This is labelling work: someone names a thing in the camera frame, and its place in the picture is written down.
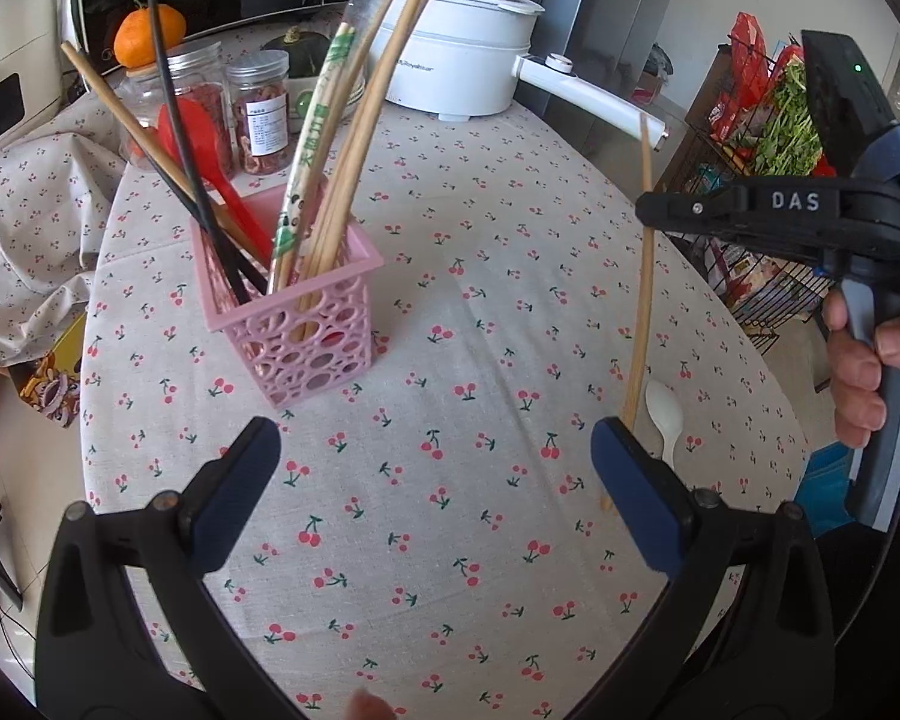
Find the right hand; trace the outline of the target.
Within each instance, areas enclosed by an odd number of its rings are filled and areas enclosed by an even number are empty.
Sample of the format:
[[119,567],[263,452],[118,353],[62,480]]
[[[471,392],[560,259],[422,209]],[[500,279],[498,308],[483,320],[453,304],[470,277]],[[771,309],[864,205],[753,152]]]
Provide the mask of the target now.
[[836,436],[850,449],[863,449],[888,418],[888,405],[878,395],[883,367],[900,369],[900,317],[877,328],[871,349],[848,331],[844,296],[834,289],[824,301],[829,330],[827,360],[831,366]]

